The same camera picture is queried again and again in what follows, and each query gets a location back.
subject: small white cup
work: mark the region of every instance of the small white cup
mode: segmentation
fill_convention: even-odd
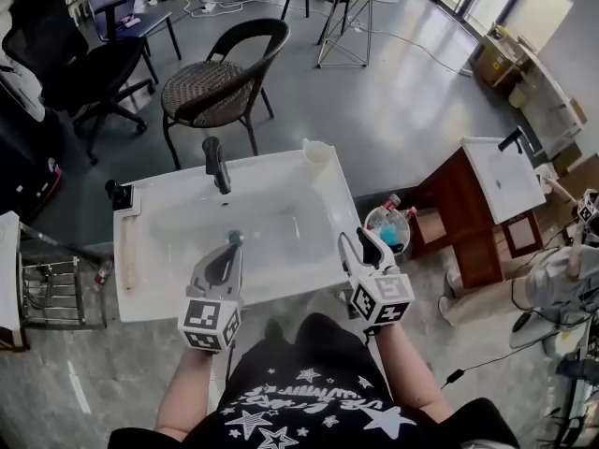
[[[302,146],[303,156],[311,173],[320,173],[330,161],[332,147],[323,141],[310,141],[307,138],[302,141]]]

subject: round white table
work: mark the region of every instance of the round white table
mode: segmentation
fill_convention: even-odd
[[[349,11],[351,11],[352,8],[354,8],[361,1],[362,0],[356,0],[352,4],[352,6],[349,8],[347,13],[349,13]],[[335,8],[339,4],[339,0],[334,0],[333,6],[330,9],[329,17],[327,18],[327,23],[325,24],[325,28],[323,30],[323,38],[321,39],[321,42],[319,42],[319,43],[321,43],[321,47],[320,47],[320,53],[318,54],[318,62],[316,64],[316,66],[318,68],[321,68],[322,66],[368,66],[368,63],[371,60],[371,42],[372,42],[372,36],[373,36],[373,2],[380,2],[383,4],[395,4],[395,3],[397,3],[398,0],[365,0],[365,1],[366,2],[364,3],[364,5],[362,5],[362,7],[359,9],[358,13],[356,14],[356,17],[354,17],[354,20],[359,16],[359,14],[362,12],[362,10],[364,8],[368,7],[368,30],[367,30],[368,40],[367,40],[367,46],[366,46],[366,60],[358,57],[352,51],[348,50],[345,47],[342,47],[338,43],[339,40],[341,39],[341,37],[347,31],[347,29],[351,27],[351,25],[346,25],[344,30],[342,30],[341,33],[334,40],[331,38],[335,29],[339,26],[339,23],[343,21],[343,20],[339,20],[337,23],[335,23],[335,25],[329,31],[330,22],[332,21],[333,14],[335,13]],[[329,55],[329,53],[333,47],[339,47],[340,49],[344,50],[349,55],[356,58],[359,61],[359,63],[358,64],[323,64],[323,61],[325,60],[325,58],[327,58],[327,55]]]

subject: wicker chair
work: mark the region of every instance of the wicker chair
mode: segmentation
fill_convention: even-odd
[[[218,39],[205,62],[186,66],[167,81],[162,92],[163,130],[177,169],[181,169],[181,164],[168,134],[170,127],[177,123],[193,128],[215,128],[239,120],[247,128],[254,155],[258,155],[250,113],[260,93],[270,117],[274,118],[262,82],[289,33],[289,27],[281,20],[240,23]],[[235,46],[254,36],[270,36],[259,62],[244,69],[225,60]],[[222,59],[213,61],[215,54],[222,55]]]

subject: sink basin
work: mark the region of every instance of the sink basin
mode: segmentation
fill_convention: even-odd
[[[475,171],[495,224],[545,203],[545,195],[525,152],[515,143],[500,152],[501,138],[464,138],[461,146]]]
[[[246,306],[346,284],[337,238],[344,231],[358,244],[359,219],[334,151],[317,176],[301,151],[227,166],[226,196],[204,167],[134,181],[141,214],[126,223],[114,215],[122,321],[177,317],[194,266],[233,230],[243,234]]]

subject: black t-shirt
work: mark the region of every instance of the black t-shirt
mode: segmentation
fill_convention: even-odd
[[[466,404],[441,424],[394,405],[372,361],[342,351],[299,351],[282,344],[272,356],[259,343],[243,357],[214,413],[182,443],[145,429],[119,429],[109,449],[152,447],[460,448],[486,440],[518,447],[487,399]]]

